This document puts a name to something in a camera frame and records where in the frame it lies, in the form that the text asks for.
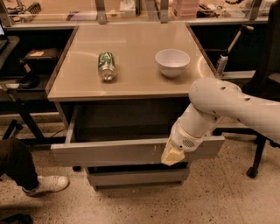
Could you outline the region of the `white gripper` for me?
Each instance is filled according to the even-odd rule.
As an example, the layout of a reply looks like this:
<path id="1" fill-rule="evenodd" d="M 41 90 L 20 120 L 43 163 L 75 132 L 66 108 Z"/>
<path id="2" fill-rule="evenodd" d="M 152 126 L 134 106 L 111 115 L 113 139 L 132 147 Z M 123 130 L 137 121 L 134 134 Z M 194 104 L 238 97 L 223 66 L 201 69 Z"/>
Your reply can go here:
<path id="1" fill-rule="evenodd" d="M 188 134 L 178 119 L 171 128 L 171 133 L 161 156 L 164 165 L 175 165 L 185 158 L 184 152 L 195 151 L 202 143 L 201 138 Z"/>

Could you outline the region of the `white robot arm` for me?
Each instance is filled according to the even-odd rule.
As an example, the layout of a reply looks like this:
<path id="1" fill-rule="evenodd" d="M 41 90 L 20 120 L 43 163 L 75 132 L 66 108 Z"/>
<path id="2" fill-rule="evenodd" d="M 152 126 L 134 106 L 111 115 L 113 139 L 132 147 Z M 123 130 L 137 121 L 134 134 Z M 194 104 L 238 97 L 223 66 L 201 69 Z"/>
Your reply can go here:
<path id="1" fill-rule="evenodd" d="M 174 165 L 196 151 L 209 130 L 229 117 L 280 144 L 280 102 L 244 94 L 234 83 L 217 78 L 196 80 L 185 112 L 171 128 L 161 162 Z"/>

